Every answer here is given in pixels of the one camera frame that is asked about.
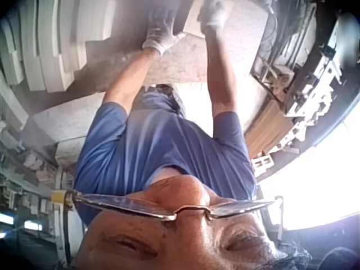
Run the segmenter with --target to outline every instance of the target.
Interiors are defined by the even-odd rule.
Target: light
[[[9,215],[0,214],[0,222],[13,225],[14,224],[14,218],[9,216]]]
[[[24,227],[25,229],[34,230],[34,231],[42,231],[43,229],[43,227],[40,224],[31,222],[29,220],[25,221]]]

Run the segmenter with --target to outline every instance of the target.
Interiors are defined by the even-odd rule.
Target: white glove
[[[201,31],[205,34],[205,29],[211,27],[222,30],[227,19],[226,11],[220,1],[205,0],[199,14]]]
[[[146,41],[142,48],[157,49],[160,55],[174,46],[185,34],[173,35],[176,12],[166,7],[158,7],[151,11],[148,18]]]

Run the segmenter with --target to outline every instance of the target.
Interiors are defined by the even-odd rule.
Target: workshop
[[[0,62],[4,269],[360,269],[358,1],[4,0]]]

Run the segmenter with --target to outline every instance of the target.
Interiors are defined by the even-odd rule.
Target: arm
[[[144,50],[120,73],[106,92],[103,104],[115,102],[124,107],[127,114],[130,113],[152,63],[183,37],[183,34],[173,35],[175,16],[176,13],[167,6],[157,6],[151,11],[147,37],[142,46]]]
[[[220,2],[209,0],[200,11],[201,31],[208,51],[208,90],[213,119],[236,112],[236,78],[221,37],[227,14]]]
[[[134,57],[119,74],[109,90],[106,91],[102,103],[115,102],[120,104],[129,114],[150,66],[159,56],[160,54],[156,49],[147,48]]]
[[[208,50],[208,90],[213,118],[220,113],[236,113],[236,78],[220,31],[208,27],[205,31]]]

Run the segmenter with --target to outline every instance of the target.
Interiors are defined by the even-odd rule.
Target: eyeglasses
[[[81,194],[71,192],[73,202],[100,210],[111,210],[125,215],[140,216],[159,221],[174,221],[177,214],[184,210],[203,210],[208,220],[229,218],[266,208],[276,202],[274,200],[242,200],[223,202],[210,207],[203,205],[183,205],[171,211],[152,202],[129,199],[126,197],[100,194]]]

